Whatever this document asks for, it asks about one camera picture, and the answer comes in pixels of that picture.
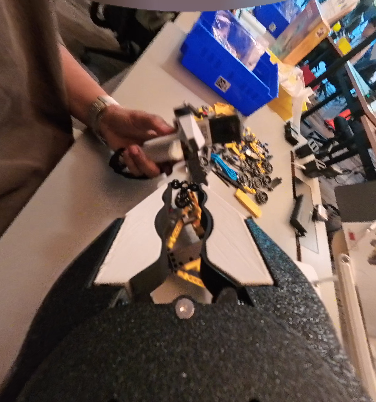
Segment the person's left forearm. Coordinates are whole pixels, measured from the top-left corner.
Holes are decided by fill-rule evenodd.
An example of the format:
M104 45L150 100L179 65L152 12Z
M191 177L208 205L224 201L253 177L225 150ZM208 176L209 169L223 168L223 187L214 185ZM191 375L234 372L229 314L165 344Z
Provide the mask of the person's left forearm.
M107 93L75 60L65 46L60 44L59 51L70 114L88 127L88 113L91 104L98 96L107 95Z

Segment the yellow building block vehicle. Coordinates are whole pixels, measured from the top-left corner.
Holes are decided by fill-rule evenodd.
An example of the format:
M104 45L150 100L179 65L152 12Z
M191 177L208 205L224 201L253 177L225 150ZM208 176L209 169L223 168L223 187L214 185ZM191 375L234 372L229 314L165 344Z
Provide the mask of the yellow building block vehicle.
M192 203L189 206L183 209L170 208L170 222L173 223L173 228L166 239L166 250L170 271L176 277L205 289L201 279L204 229L197 192L190 193Z

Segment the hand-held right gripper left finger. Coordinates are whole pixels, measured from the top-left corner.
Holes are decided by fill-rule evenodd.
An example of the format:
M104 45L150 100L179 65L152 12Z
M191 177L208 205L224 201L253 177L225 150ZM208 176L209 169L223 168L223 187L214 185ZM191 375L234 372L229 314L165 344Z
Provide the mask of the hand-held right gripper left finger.
M130 297L145 297L165 281L171 196L171 184L163 184L125 215L94 285L120 286Z

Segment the colourful cardboard box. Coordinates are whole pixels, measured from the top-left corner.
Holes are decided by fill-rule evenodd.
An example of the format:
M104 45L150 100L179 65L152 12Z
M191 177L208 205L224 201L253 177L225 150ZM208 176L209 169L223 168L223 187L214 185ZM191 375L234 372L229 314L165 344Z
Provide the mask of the colourful cardboard box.
M320 3L311 0L269 49L282 63L296 66L328 36L330 31L328 21L321 14Z

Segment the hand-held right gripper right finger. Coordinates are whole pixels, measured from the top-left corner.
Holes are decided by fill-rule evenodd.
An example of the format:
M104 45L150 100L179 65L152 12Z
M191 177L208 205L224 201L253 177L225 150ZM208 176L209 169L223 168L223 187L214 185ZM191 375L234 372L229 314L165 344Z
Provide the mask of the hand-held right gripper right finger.
M212 301L223 292L248 299L247 288L273 286L274 279L249 228L253 219L208 186L201 185L201 280Z

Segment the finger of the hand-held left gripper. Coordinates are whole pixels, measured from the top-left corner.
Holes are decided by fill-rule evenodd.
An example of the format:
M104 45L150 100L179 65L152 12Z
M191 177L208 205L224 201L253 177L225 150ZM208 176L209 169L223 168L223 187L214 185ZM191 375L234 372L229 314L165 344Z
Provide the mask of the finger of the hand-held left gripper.
M195 140L191 139L188 141L182 141L184 160L191 181L195 184L204 184L208 186L207 173L201 166L198 154L199 150L200 148Z

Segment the small yellow block piece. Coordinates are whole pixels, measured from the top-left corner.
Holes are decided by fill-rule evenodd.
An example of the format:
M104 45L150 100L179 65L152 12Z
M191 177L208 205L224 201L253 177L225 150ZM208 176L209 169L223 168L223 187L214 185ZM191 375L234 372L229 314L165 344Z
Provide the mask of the small yellow block piece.
M241 206L246 209L248 213L250 213L254 218L261 218L262 211L258 205L251 198L246 195L246 193L237 188L234 194L236 200L241 204Z

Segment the yellow cardboard box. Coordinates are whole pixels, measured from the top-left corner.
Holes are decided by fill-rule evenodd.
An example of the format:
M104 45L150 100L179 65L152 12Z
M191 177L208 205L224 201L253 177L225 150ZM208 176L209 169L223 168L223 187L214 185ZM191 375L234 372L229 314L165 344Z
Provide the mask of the yellow cardboard box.
M293 117L292 96L286 91L286 88L279 85L278 96L266 104L282 120L287 121Z

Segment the silver wristwatch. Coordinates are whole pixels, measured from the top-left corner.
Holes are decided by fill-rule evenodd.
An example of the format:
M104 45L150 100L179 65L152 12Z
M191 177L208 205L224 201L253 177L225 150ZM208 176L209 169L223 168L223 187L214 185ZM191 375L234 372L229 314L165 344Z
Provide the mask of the silver wristwatch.
M88 113L88 127L99 138L100 134L100 121L104 111L112 105L120 106L120 104L109 95L98 96L90 106Z

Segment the pile of loose block parts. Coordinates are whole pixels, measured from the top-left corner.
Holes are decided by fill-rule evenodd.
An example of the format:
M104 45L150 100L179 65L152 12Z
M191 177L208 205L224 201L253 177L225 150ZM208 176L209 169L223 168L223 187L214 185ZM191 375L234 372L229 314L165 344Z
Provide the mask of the pile of loose block parts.
M261 142L250 127L241 128L239 140L205 146L199 153L201 167L213 171L226 185L254 196L258 205L268 202L268 193L281 185L282 178L272 178L273 166L268 143Z

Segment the person's left hand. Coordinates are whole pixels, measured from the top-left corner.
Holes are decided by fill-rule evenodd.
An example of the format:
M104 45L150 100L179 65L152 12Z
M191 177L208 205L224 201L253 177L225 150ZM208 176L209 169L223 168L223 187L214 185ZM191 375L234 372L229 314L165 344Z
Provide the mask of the person's left hand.
M140 146L145 141L173 134L175 128L157 115L110 105L102 113L99 132L113 151L123 149L122 159L133 176L155 178L161 168Z

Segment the small black connector piece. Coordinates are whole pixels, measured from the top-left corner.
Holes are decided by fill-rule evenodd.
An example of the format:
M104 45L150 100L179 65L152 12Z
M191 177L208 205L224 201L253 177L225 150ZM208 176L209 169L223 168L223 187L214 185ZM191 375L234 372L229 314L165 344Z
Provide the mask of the small black connector piece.
M192 203L190 193L197 192L199 189L199 185L197 183L188 182L185 180L180 182L177 179L171 181L171 187L174 190L179 190L175 197L174 203L176 207L180 209L183 209Z

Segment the blue bin with plastic bags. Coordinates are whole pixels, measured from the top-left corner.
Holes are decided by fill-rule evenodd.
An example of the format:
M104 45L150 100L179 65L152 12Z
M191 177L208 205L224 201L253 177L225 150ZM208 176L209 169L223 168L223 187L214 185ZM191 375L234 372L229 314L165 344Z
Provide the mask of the blue bin with plastic bags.
M230 11L201 12L180 50L181 64L246 117L278 96L278 65Z

